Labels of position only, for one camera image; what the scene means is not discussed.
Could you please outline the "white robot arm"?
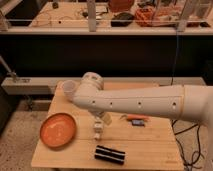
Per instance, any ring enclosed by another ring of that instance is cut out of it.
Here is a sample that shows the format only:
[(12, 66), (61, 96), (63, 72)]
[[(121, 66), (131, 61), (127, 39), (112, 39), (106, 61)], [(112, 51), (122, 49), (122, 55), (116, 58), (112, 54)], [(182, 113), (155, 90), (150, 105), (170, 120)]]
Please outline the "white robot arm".
[(203, 124), (209, 130), (203, 171), (213, 171), (213, 86), (172, 85), (104, 90), (103, 78), (87, 72), (72, 101), (106, 124), (111, 123), (109, 112), (144, 114)]

